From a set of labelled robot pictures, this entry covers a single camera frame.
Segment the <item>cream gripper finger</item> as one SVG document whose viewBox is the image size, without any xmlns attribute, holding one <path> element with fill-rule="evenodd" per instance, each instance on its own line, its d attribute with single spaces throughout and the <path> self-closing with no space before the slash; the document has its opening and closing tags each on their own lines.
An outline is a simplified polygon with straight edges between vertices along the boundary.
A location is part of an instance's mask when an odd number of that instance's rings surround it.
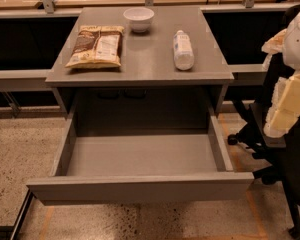
<svg viewBox="0 0 300 240">
<path fill-rule="evenodd" d="M 300 71 L 295 71 L 289 78 L 278 79 L 271 102 L 263 131 L 268 137 L 280 138 L 300 117 Z"/>
<path fill-rule="evenodd" d="M 286 34 L 286 30 L 285 29 L 281 30 L 273 37 L 271 37 L 268 41 L 266 41 L 261 47 L 261 50 L 271 55 L 281 53 L 283 49 L 285 34 Z"/>
</svg>

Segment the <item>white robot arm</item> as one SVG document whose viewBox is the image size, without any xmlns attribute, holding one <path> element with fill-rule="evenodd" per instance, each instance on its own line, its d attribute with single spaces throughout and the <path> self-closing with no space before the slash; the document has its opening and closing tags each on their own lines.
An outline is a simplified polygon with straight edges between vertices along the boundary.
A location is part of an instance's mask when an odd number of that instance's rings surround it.
<svg viewBox="0 0 300 240">
<path fill-rule="evenodd" d="M 289 25 L 264 43 L 261 50 L 270 55 L 281 53 L 283 63 L 294 70 L 290 77 L 280 77 L 271 98 L 263 132 L 280 138 L 300 117 L 300 12 Z"/>
</svg>

